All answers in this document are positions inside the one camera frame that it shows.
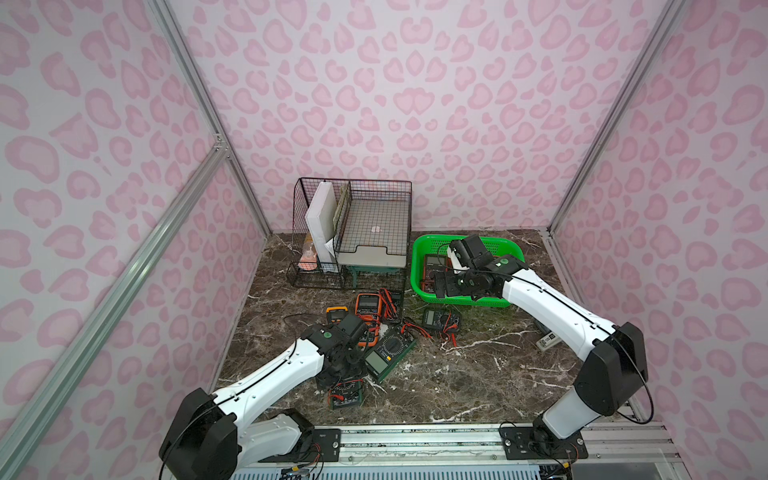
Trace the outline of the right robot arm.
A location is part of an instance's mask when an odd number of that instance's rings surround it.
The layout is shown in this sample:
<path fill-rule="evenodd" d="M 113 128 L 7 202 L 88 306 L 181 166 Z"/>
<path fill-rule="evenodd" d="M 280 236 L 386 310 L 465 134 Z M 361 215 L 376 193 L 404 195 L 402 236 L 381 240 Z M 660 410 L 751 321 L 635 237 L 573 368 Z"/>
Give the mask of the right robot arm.
<path fill-rule="evenodd" d="M 582 361 L 574 384 L 533 422 L 539 451 L 611 417 L 638 391 L 649 389 L 642 331 L 617 325 L 561 294 L 514 255 L 493 255 L 477 235 L 449 242 L 451 266 L 436 272 L 439 298 L 500 298 L 546 326 Z"/>

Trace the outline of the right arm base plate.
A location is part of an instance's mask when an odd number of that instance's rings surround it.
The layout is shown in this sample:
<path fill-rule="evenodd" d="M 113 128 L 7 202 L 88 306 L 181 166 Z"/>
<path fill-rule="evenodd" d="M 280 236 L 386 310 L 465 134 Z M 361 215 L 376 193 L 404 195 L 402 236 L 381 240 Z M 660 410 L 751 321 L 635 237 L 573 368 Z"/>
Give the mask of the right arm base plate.
<path fill-rule="evenodd" d="M 503 425 L 499 428 L 507 460 L 566 460 L 587 459 L 589 453 L 581 433 L 559 439 L 544 427 Z"/>

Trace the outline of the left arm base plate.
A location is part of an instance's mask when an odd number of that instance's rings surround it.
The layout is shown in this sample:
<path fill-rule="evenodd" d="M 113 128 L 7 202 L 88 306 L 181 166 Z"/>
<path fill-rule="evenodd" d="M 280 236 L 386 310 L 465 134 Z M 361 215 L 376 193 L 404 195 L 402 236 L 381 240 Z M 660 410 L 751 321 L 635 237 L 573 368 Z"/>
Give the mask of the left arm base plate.
<path fill-rule="evenodd" d="M 304 432 L 288 453 L 267 457 L 260 460 L 260 463 L 337 462 L 340 456 L 341 436 L 341 429 L 314 428 Z"/>

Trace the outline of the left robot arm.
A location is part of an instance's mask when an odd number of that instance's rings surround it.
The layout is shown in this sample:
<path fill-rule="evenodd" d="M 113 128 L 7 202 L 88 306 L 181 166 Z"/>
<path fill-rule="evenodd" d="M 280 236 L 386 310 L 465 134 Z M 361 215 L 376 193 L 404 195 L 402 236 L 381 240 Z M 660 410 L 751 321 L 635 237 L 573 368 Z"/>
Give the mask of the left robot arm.
<path fill-rule="evenodd" d="M 201 388 L 182 400 L 159 448 L 160 472 L 175 479 L 229 479 L 259 462 L 338 460 L 341 432 L 317 428 L 295 409 L 262 414 L 300 384 L 316 379 L 328 391 L 357 373 L 368 328 L 348 314 L 330 326 L 308 327 L 284 352 L 244 379 L 213 393 Z"/>

